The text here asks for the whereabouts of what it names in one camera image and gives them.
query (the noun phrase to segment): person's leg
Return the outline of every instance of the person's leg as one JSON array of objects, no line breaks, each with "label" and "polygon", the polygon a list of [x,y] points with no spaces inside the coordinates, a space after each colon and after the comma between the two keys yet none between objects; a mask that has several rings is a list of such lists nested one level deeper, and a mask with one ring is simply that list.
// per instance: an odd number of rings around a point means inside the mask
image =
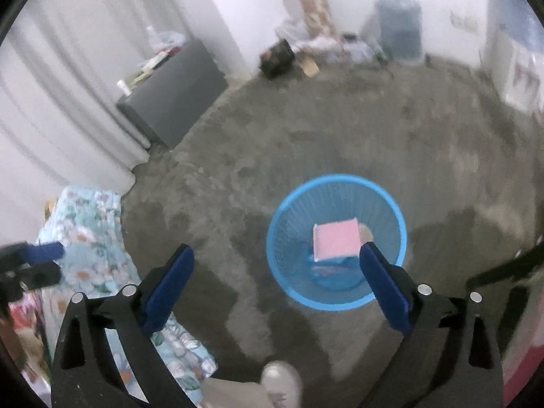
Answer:
[{"label": "person's leg", "polygon": [[297,371],[284,362],[263,369],[260,384],[206,379],[201,408],[300,408],[302,384]]}]

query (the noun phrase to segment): metal pin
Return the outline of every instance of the metal pin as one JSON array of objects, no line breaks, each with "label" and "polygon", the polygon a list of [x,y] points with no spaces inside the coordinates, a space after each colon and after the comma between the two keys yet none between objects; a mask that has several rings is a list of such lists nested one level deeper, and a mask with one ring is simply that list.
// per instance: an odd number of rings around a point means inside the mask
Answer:
[{"label": "metal pin", "polygon": [[134,296],[134,293],[136,293],[136,286],[135,285],[127,285],[123,288],[123,296]]},{"label": "metal pin", "polygon": [[74,296],[72,296],[72,302],[74,304],[79,304],[83,300],[83,293],[75,293]]},{"label": "metal pin", "polygon": [[423,296],[429,296],[432,293],[432,288],[427,284],[421,284],[417,287],[417,291],[419,291]]},{"label": "metal pin", "polygon": [[479,304],[482,300],[482,296],[480,293],[477,293],[476,291],[473,291],[471,293],[471,299],[476,302],[477,304]]}]

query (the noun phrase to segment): white curtain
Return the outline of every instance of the white curtain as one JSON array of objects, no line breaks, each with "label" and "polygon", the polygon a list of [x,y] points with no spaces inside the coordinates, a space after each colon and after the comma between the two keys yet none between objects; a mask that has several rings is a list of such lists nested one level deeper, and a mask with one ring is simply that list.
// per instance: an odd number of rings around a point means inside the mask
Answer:
[{"label": "white curtain", "polygon": [[115,108],[149,58],[146,26],[185,35],[175,0],[29,0],[0,46],[0,243],[34,241],[67,184],[129,191],[150,143]]}]

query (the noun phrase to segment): pink box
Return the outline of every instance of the pink box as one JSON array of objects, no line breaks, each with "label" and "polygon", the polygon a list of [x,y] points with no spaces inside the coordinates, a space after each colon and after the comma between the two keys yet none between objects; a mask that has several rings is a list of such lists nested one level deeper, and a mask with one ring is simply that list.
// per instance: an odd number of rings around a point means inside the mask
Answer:
[{"label": "pink box", "polygon": [[361,236],[356,218],[313,227],[313,260],[359,256]]}]

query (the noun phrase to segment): blue cloth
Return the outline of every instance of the blue cloth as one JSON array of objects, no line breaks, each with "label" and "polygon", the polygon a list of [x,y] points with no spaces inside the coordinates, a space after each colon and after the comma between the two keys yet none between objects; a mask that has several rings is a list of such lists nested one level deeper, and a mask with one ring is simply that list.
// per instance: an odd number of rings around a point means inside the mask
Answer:
[{"label": "blue cloth", "polygon": [[[121,233],[120,196],[110,191],[67,187],[38,238],[60,241],[66,250],[58,260],[59,285],[41,291],[47,341],[53,349],[70,298],[84,292],[90,298],[116,294],[123,286],[141,282]],[[107,330],[115,363],[130,394],[146,400],[123,353],[115,330]],[[216,370],[214,358],[173,315],[152,341],[160,357],[195,405],[202,399],[200,384]]]}]

